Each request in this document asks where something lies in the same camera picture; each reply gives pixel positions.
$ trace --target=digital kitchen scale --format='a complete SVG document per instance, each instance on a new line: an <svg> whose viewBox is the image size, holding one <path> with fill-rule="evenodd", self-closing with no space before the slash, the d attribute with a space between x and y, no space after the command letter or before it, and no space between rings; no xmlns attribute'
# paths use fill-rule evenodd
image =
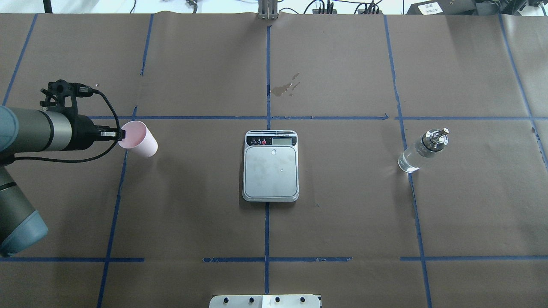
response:
<svg viewBox="0 0 548 308"><path fill-rule="evenodd" d="M243 155L243 198L252 202L293 202L299 198L297 133L250 130Z"/></svg>

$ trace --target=blue tape line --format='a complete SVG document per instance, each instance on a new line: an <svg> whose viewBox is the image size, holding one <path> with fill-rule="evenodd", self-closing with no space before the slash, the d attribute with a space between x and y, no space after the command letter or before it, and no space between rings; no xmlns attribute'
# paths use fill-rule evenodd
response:
<svg viewBox="0 0 548 308"><path fill-rule="evenodd" d="M2 101L2 106L5 106L6 103L8 102L9 92L12 90L13 82L15 81L15 76L17 75L17 71L19 70L21 61L23 60L23 55L25 54L25 50L27 49L28 40L31 38L31 33L32 33L32 30L34 29L34 25L36 24L37 17L38 17L38 14L35 14L34 18L32 19L31 27L27 33L27 38L25 39L25 43L23 44L23 48L21 49L21 53L19 54L19 59L17 59L17 64L15 64L15 69L13 70L12 78L9 81L8 89L5 92L4 100Z"/></svg>
<svg viewBox="0 0 548 308"><path fill-rule="evenodd" d="M270 202L265 204L265 294L270 294Z"/></svg>
<svg viewBox="0 0 548 308"><path fill-rule="evenodd" d="M266 27L266 129L270 129L270 27Z"/></svg>
<svg viewBox="0 0 548 308"><path fill-rule="evenodd" d="M59 257L11 257L0 258L0 262L118 262L118 263L133 263L144 262L145 258L59 258Z"/></svg>
<svg viewBox="0 0 548 308"><path fill-rule="evenodd" d="M395 117L403 120L480 120L480 121L528 121L529 117Z"/></svg>
<svg viewBox="0 0 548 308"><path fill-rule="evenodd" d="M135 116L137 114L137 106L133 108L133 115L132 120L135 119ZM99 297L97 299L97 308L100 308L102 305L102 298L105 294L105 285L106 285L106 277L109 272L109 259L112 252L112 244L114 242L114 232L116 230L116 222L118 221L118 211L120 209L120 201L122 199L122 186L124 184L124 178L125 178L125 170L128 163L128 150L125 151L124 154L124 161L122 163L122 174L120 175L120 182L118 184L118 193L116 194L116 205L114 206L114 214L112 215L112 224L110 227L110 235L109 235L109 245L106 250L106 260L105 260L105 266L103 268L103 276L101 279L101 287L99 288Z"/></svg>
<svg viewBox="0 0 548 308"><path fill-rule="evenodd" d="M426 261L530 261L548 260L548 255L470 255L470 256L426 256ZM403 256L400 261L420 261L419 256Z"/></svg>
<svg viewBox="0 0 548 308"><path fill-rule="evenodd" d="M97 308L101 308L102 297L105 294L106 274L109 272L109 262L105 262L103 267L103 275L101 278L101 288L99 289L99 297L97 299Z"/></svg>
<svg viewBox="0 0 548 308"><path fill-rule="evenodd" d="M272 117L272 120L386 120L388 119L388 114L384 116L375 117L375 116L365 116L365 117L338 117L338 116L288 116L288 117Z"/></svg>
<svg viewBox="0 0 548 308"><path fill-rule="evenodd" d="M270 258L270 262L348 262L352 260L350 256L337 257L311 257L311 258Z"/></svg>
<svg viewBox="0 0 548 308"><path fill-rule="evenodd" d="M146 43L145 43L145 52L142 55L142 68L141 68L141 76L145 74L145 63L146 63L146 54L149 50L149 42L150 42L150 32L152 32L152 21L154 20L154 14L150 14L150 21L149 21L149 32L146 35Z"/></svg>
<svg viewBox="0 0 548 308"><path fill-rule="evenodd" d="M430 295L430 282L428 280L428 271L426 269L426 259L424 256L424 245L423 245L423 234L420 229L420 220L419 220L419 209L416 206L416 195L415 195L415 185L413 184L413 175L409 173L407 175L409 178L409 183L411 184L411 192L413 193L413 208L415 210L415 228L416 228L416 238L419 243L419 253L420 253L420 263L423 268L423 280L424 280L424 289L426 292L426 302L429 308L432 308L432 297Z"/></svg>
<svg viewBox="0 0 548 308"><path fill-rule="evenodd" d="M523 102L525 103L525 108L527 109L527 114L529 115L529 119L531 120L531 125L533 126L533 129L535 130L536 143L538 144L540 154L543 157L544 168L546 168L546 170L548 171L548 159L546 159L546 152L544 151L543 143L540 140L539 130L536 128L535 120L533 120L533 113L531 112L531 107L529 106L529 100L527 100L527 96L525 95L525 90L523 89L523 84L521 82L520 74L517 72L516 63L514 62L512 51L510 50L510 45L508 44L508 39L506 38L506 30L504 28L503 16L501 14L499 14L499 22L500 22L500 29L503 32L506 51L508 51L508 57L510 58L510 63L512 63L512 69L514 71L514 75L516 75L516 80L520 87L521 96L523 98Z"/></svg>
<svg viewBox="0 0 548 308"><path fill-rule="evenodd" d="M403 126L403 115L402 115L402 106L399 100L398 89L396 88L396 69L394 67L394 57L392 54L392 43L390 42L390 31L388 28L388 19L386 15L384 17L384 28L386 32L386 44L388 45L388 55L390 58L390 67L392 69L392 81L394 85L394 95L396 96L396 101L398 103L398 117L399 117L399 129L402 134L403 149L407 149L407 140L405 134L405 128ZM426 261L424 259L424 247L423 247L423 237L420 231L420 221L419 221L419 211L416 206L416 197L415 197L415 186L413 185L413 176L408 174L409 184L411 185L411 192L413 193L413 208L415 209L415 228L416 228L416 237L419 243L419 253L421 258L421 266L423 268L423 281L424 281L424 290L426 293L426 302L428 308L432 308L432 298L430 296L430 283L428 281L428 271L426 270Z"/></svg>
<svg viewBox="0 0 548 308"><path fill-rule="evenodd" d="M90 119L114 119L113 116L89 116ZM119 119L136 120L265 120L261 116L118 116Z"/></svg>
<svg viewBox="0 0 548 308"><path fill-rule="evenodd" d="M113 116L88 116L90 119L112 120ZM132 116L118 116L120 120L133 119ZM265 120L261 116L136 116L137 120ZM384 117L316 117L316 116L274 116L272 120L385 120L389 119L388 114ZM529 117L395 117L396 120L483 120L483 121L527 121ZM548 117L533 117L535 121L546 121Z"/></svg>
<svg viewBox="0 0 548 308"><path fill-rule="evenodd" d="M265 258L203 258L204 263L264 262Z"/></svg>
<svg viewBox="0 0 548 308"><path fill-rule="evenodd" d="M204 263L258 263L265 262L266 258L203 258ZM336 257L272 257L268 258L270 262L348 262L352 260L351 256L336 256Z"/></svg>
<svg viewBox="0 0 548 308"><path fill-rule="evenodd" d="M392 84L394 86L394 95L396 96L396 102L398 107L398 115L399 115L399 128L400 132L402 134L402 141L403 141L403 149L407 149L407 140L406 140L406 133L403 129L403 119L402 119L402 105L399 101L399 93L398 89L396 88L396 68L394 67L394 57L392 55L392 43L390 42L390 32L388 30L388 19L386 18L386 15L383 15L384 17L384 30L386 32L386 44L388 45L388 55L390 58L390 68L392 71Z"/></svg>

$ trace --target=pink paper cup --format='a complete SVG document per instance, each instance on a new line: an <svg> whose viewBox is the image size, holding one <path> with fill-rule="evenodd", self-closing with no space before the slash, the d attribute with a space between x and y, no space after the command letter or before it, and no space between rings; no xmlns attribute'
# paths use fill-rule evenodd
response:
<svg viewBox="0 0 548 308"><path fill-rule="evenodd" d="M131 121L124 126L125 138L118 144L139 156L151 157L158 150L158 142L150 133L148 127L141 121Z"/></svg>

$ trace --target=metal bracket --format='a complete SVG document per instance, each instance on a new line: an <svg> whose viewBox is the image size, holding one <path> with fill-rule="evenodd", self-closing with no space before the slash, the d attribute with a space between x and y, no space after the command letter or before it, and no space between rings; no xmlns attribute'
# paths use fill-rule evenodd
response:
<svg viewBox="0 0 548 308"><path fill-rule="evenodd" d="M322 298L312 294L217 295L209 308L322 308Z"/></svg>
<svg viewBox="0 0 548 308"><path fill-rule="evenodd" d="M278 19L278 0L259 0L259 19Z"/></svg>

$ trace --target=metal bottle top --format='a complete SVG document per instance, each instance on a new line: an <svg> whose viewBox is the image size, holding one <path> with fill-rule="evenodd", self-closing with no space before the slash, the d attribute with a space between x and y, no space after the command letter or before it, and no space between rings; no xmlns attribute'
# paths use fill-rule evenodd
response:
<svg viewBox="0 0 548 308"><path fill-rule="evenodd" d="M445 149L445 146L449 143L449 129L430 129L423 135L423 144L430 151L439 152Z"/></svg>

